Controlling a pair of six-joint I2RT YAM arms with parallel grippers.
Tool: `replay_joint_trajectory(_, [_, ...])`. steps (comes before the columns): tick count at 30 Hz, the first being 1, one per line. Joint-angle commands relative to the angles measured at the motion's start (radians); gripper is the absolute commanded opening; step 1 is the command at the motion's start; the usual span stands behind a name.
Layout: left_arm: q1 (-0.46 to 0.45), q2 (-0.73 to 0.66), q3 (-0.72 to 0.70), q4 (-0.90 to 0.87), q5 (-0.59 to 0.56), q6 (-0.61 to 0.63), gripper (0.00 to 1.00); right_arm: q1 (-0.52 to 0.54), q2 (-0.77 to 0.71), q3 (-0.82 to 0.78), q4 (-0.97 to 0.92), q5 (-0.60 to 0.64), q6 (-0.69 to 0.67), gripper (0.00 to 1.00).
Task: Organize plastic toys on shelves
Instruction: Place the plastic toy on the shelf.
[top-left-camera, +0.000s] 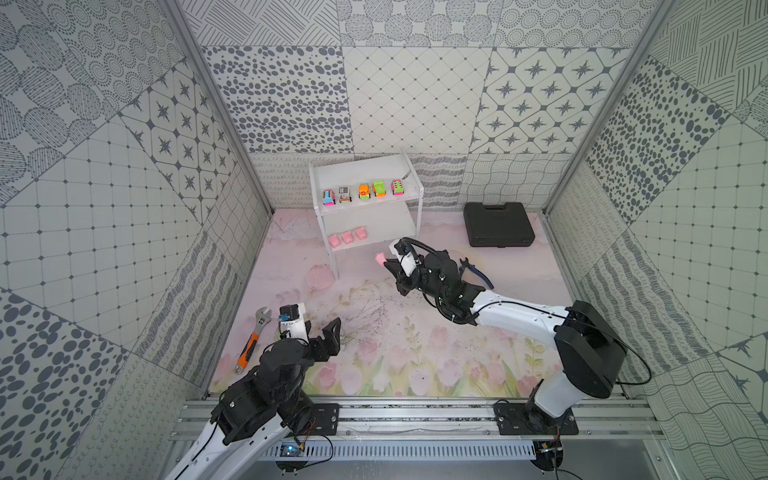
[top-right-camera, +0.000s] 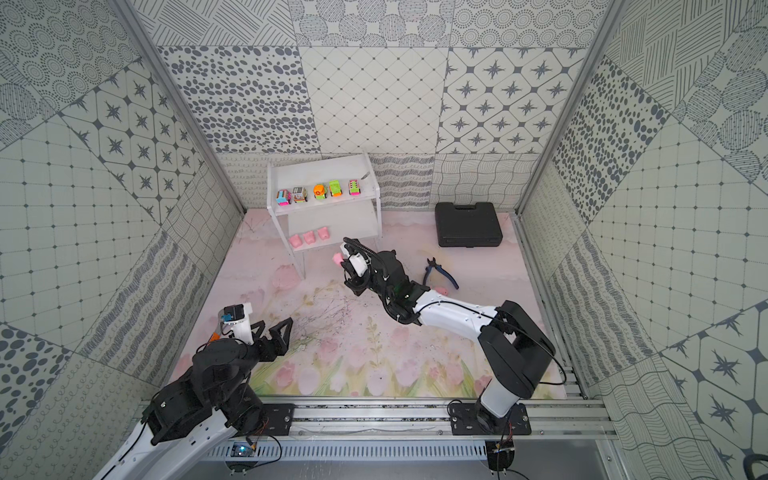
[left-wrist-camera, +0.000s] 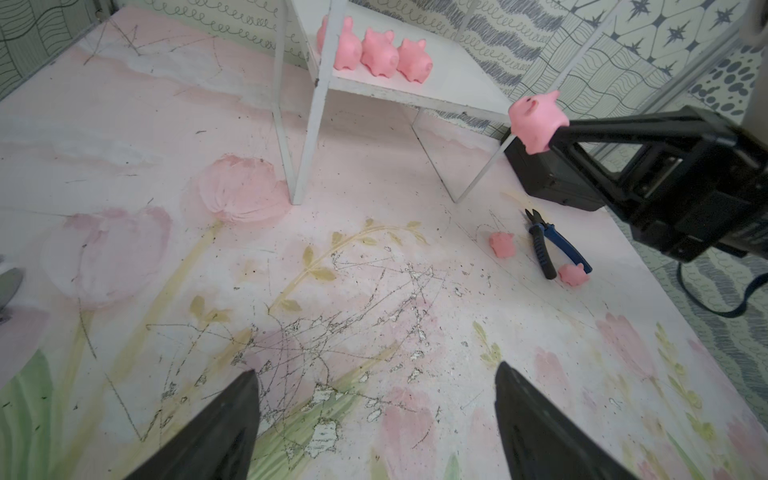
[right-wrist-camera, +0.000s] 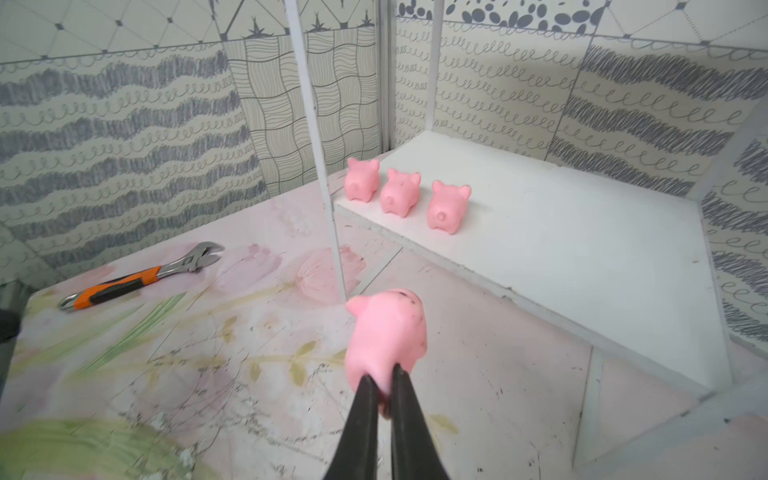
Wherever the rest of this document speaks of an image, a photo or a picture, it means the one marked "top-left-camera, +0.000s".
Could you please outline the orange green toy dump truck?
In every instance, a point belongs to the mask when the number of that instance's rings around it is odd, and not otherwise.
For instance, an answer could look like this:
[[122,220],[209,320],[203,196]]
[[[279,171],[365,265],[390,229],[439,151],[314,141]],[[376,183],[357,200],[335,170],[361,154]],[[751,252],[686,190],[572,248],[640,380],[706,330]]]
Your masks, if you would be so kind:
[[374,181],[372,184],[372,192],[376,198],[380,198],[386,195],[386,187],[382,180]]

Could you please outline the pink green toy truck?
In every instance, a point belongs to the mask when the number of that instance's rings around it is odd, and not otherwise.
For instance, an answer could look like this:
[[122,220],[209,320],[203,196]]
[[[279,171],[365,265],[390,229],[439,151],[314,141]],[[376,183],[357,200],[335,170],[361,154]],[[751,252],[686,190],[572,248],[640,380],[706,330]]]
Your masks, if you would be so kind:
[[405,194],[405,188],[403,182],[399,179],[391,182],[391,190],[394,196],[402,196]]

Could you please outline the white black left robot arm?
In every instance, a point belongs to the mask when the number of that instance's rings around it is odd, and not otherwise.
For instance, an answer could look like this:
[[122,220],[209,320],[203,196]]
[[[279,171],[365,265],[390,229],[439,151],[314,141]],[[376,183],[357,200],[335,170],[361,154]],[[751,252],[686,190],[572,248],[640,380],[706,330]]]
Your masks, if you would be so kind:
[[318,337],[269,345],[259,364],[219,397],[210,420],[168,479],[238,479],[286,437],[310,437],[338,415],[303,391],[309,367],[341,350],[341,319]]

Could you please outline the green orange toy mixer truck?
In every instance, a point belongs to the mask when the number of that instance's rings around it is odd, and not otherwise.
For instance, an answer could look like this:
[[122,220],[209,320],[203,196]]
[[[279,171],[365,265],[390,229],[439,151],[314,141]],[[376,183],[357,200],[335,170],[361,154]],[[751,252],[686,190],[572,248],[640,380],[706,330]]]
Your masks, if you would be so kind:
[[358,198],[366,201],[371,198],[371,187],[368,184],[360,184],[358,187]]

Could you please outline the pink teal toy truck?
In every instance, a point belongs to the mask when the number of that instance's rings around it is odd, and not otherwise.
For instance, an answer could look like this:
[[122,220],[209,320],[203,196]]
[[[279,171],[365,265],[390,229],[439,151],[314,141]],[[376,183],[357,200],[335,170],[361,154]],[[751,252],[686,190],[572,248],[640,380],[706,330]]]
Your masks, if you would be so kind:
[[335,193],[331,189],[326,189],[322,192],[321,196],[323,206],[333,206],[336,204]]

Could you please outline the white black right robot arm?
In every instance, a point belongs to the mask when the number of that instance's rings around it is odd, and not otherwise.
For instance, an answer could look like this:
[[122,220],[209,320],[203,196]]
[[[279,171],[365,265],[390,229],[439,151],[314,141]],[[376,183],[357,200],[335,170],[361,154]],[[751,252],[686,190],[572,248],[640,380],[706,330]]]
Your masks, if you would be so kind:
[[609,397],[627,356],[636,352],[591,304],[546,306],[505,297],[489,285],[465,281],[447,251],[416,239],[394,241],[376,261],[394,277],[401,295],[420,292],[453,324],[519,333],[556,350],[560,371],[536,384],[522,410],[535,434],[560,434],[574,405]]

